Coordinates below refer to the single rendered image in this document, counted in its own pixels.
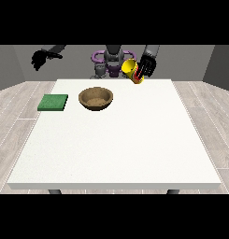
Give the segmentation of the brown wooden bowl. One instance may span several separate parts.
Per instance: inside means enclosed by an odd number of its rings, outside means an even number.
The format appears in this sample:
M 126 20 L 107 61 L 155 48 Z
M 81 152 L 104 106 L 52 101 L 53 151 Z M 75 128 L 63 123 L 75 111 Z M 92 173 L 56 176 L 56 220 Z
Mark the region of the brown wooden bowl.
M 102 87 L 92 87 L 79 94 L 79 102 L 87 109 L 100 111 L 107 108 L 113 100 L 112 91 Z

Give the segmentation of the green square pad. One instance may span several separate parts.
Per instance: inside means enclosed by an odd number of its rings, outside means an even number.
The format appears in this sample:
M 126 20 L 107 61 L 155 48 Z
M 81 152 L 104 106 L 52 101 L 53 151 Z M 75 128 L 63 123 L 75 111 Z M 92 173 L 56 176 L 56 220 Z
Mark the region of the green square pad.
M 63 111 L 68 95 L 67 94 L 45 94 L 38 107 L 38 111 Z

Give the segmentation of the yellow cup with melon print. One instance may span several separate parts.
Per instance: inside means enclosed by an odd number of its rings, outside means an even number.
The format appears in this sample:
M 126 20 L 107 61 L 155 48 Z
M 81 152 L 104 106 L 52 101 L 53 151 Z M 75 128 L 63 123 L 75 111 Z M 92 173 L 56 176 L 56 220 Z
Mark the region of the yellow cup with melon print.
M 136 74 L 136 71 L 138 70 L 138 65 L 135 59 L 127 59 L 122 64 L 122 72 L 130 78 L 135 84 L 140 84 L 143 82 L 144 78 L 139 77 Z

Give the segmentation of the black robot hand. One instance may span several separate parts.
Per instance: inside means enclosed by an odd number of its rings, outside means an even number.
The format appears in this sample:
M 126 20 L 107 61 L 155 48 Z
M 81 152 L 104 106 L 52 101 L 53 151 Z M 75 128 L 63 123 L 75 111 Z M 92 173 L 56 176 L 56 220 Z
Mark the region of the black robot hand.
M 138 64 L 136 76 L 142 78 L 143 76 L 150 77 L 156 68 L 156 60 L 148 55 L 143 55 Z
M 38 71 L 40 69 L 40 67 L 42 65 L 44 65 L 46 63 L 46 60 L 49 58 L 62 59 L 63 56 L 58 53 L 54 53 L 54 52 L 50 52 L 50 51 L 41 49 L 41 50 L 36 51 L 34 53 L 34 55 L 32 56 L 31 65 L 34 67 L 34 69 L 36 71 Z

